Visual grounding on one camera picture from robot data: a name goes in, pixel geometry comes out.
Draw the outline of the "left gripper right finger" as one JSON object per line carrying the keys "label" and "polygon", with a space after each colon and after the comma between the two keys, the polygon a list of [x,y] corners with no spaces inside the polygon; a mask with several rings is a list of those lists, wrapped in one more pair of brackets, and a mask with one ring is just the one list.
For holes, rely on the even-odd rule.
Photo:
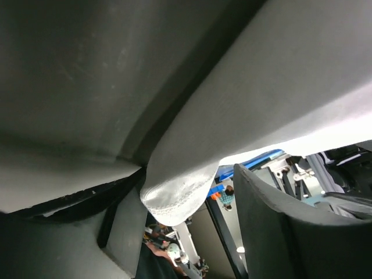
{"label": "left gripper right finger", "polygon": [[371,221],[307,205],[234,166],[250,278],[370,278]]}

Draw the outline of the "white t shirt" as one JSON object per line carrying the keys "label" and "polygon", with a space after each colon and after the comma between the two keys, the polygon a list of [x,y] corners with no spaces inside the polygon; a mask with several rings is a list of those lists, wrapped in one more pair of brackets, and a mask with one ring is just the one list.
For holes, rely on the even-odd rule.
{"label": "white t shirt", "polygon": [[146,167],[176,225],[221,164],[370,138],[370,1],[1,2],[4,214]]}

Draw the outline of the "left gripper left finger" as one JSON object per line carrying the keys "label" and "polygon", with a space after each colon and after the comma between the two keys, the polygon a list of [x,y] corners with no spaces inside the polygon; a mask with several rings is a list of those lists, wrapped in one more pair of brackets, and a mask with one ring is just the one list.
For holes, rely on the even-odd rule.
{"label": "left gripper left finger", "polygon": [[1,214],[2,278],[134,278],[147,211],[146,170]]}

